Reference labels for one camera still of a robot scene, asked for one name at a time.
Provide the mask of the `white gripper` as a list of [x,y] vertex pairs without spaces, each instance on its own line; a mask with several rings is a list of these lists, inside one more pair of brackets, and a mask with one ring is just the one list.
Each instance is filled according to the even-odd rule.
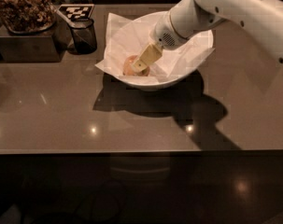
[[134,59],[131,67],[135,73],[141,73],[163,56],[163,49],[178,49],[188,42],[173,27],[169,12],[164,12],[150,32],[151,39],[156,43],[147,44]]

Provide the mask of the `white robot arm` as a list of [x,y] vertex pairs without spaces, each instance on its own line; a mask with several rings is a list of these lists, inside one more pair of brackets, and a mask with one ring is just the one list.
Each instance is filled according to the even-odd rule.
[[132,64],[133,71],[143,72],[162,57],[165,49],[177,49],[223,21],[240,26],[283,65],[283,1],[181,0],[157,21],[149,44]]

